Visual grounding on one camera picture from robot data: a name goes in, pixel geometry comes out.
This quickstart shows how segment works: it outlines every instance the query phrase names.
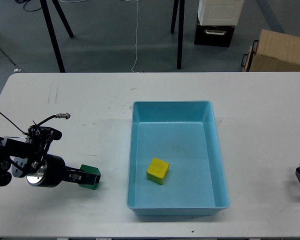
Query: gray floor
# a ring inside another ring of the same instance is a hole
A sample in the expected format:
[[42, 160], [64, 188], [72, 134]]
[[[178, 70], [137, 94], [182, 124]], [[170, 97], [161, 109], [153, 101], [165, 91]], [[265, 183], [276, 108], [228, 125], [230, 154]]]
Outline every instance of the gray floor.
[[[39, 5], [32, 0], [26, 8]], [[67, 72], [131, 72], [136, 2], [61, 2], [74, 38], [68, 37], [50, 1], [48, 5]], [[198, 5], [199, 0], [185, 3], [182, 70], [177, 70], [178, 38], [170, 34], [173, 0], [140, 0], [135, 72], [240, 72], [242, 56], [261, 29], [300, 37], [300, 0], [246, 0], [229, 48], [194, 45]], [[41, 10], [27, 12], [23, 4], [0, 0], [0, 47], [24, 73], [59, 72]], [[14, 69], [0, 52], [0, 93]]]

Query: white table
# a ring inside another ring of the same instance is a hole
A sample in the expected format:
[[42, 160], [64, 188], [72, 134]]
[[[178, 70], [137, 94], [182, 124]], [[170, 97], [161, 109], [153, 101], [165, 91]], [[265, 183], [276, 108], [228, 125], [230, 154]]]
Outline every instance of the white table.
[[[230, 197], [213, 216], [136, 216], [126, 205], [134, 101], [212, 102]], [[17, 73], [0, 111], [26, 131], [69, 120], [50, 154], [98, 167], [97, 190], [0, 187], [0, 237], [300, 237], [300, 72]], [[20, 136], [0, 116], [0, 136]]]

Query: screw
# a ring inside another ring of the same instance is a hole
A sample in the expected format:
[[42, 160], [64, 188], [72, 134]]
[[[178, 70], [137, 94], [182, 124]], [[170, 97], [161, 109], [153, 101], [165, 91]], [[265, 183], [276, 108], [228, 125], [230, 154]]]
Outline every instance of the screw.
[[9, 168], [9, 163], [7, 161], [1, 162], [1, 169], [7, 170]]

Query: cardboard box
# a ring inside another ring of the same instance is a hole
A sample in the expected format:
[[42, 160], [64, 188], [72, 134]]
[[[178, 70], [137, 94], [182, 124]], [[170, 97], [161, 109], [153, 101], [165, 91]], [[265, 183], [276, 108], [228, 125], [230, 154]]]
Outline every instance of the cardboard box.
[[263, 29], [247, 71], [300, 72], [300, 37]]

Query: white cable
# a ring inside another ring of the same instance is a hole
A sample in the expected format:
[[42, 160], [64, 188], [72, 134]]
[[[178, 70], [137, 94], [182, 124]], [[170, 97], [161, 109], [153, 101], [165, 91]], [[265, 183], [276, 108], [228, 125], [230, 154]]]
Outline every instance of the white cable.
[[78, 2], [84, 2], [84, 1], [87, 1], [87, 0], [60, 0], [60, 2], [63, 2], [63, 3], [78, 3]]
[[126, 0], [127, 2], [136, 2], [136, 29], [135, 29], [135, 61], [134, 65], [131, 68], [131, 72], [135, 73], [134, 68], [137, 64], [137, 39], [138, 39], [138, 6], [139, 0]]

